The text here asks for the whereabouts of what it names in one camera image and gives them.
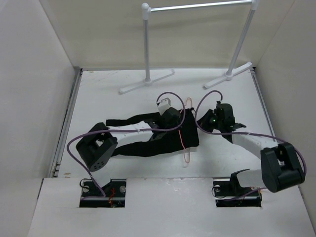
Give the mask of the black trousers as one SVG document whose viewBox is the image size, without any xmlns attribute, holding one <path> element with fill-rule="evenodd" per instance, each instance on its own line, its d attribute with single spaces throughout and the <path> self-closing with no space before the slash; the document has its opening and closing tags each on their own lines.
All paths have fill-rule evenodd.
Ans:
<svg viewBox="0 0 316 237">
<path fill-rule="evenodd" d="M 179 130 L 167 132 L 161 139 L 117 146 L 112 157 L 122 155 L 146 158 L 197 147 L 199 145 L 198 130 L 192 110 L 192 108 L 186 109 L 185 120 Z"/>
</svg>

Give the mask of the pink wire hanger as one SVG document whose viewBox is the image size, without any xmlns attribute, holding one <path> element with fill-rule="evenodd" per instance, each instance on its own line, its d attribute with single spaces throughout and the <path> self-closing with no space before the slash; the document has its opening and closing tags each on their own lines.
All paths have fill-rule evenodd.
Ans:
<svg viewBox="0 0 316 237">
<path fill-rule="evenodd" d="M 187 97 L 185 101 L 185 109 L 186 109 L 186 116 L 189 114 L 188 109 L 190 109 L 193 105 L 193 101 L 191 97 Z M 179 130 L 179 139 L 182 146 L 183 151 L 183 168 L 188 168 L 191 162 L 191 148 L 186 143 L 186 137 L 185 137 L 185 130 L 182 128 Z"/>
</svg>

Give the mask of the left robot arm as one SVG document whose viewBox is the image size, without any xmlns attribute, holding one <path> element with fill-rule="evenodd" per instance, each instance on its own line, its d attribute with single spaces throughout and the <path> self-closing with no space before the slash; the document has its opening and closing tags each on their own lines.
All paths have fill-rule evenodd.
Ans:
<svg viewBox="0 0 316 237">
<path fill-rule="evenodd" d="M 173 107 L 164 112 L 103 122 L 79 138 L 76 150 L 89 173 L 103 168 L 116 155 L 152 157 L 176 151 L 175 139 L 185 121 L 186 111 Z"/>
</svg>

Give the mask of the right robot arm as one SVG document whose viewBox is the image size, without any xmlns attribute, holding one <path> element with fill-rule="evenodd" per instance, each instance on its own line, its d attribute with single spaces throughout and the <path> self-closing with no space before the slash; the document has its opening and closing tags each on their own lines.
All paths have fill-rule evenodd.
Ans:
<svg viewBox="0 0 316 237">
<path fill-rule="evenodd" d="M 250 132 L 246 125 L 235 121 L 230 104 L 217 104 L 214 110 L 208 110 L 197 120 L 197 126 L 205 133 L 222 136 L 260 160 L 260 169 L 232 174 L 236 177 L 229 183 L 232 194 L 241 195 L 248 187 L 266 188 L 276 193 L 304 183 L 305 165 L 299 161 L 294 146 L 271 135 Z"/>
</svg>

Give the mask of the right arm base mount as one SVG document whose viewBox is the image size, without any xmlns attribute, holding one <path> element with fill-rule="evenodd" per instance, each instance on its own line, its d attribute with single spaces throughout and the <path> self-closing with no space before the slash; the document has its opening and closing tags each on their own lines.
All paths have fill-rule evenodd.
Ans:
<svg viewBox="0 0 316 237">
<path fill-rule="evenodd" d="M 217 208 L 261 207 L 262 194 L 258 188 L 241 187 L 238 181 L 230 178 L 214 179 L 212 194 Z"/>
</svg>

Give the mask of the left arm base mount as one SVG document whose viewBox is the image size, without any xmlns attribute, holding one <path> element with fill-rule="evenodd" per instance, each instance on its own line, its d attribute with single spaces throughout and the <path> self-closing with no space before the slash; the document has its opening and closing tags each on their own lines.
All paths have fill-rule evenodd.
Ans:
<svg viewBox="0 0 316 237">
<path fill-rule="evenodd" d="M 80 181 L 81 208 L 124 208 L 126 195 L 126 179 L 111 179 L 102 187 L 105 196 L 95 186 L 91 179 L 84 178 Z"/>
</svg>

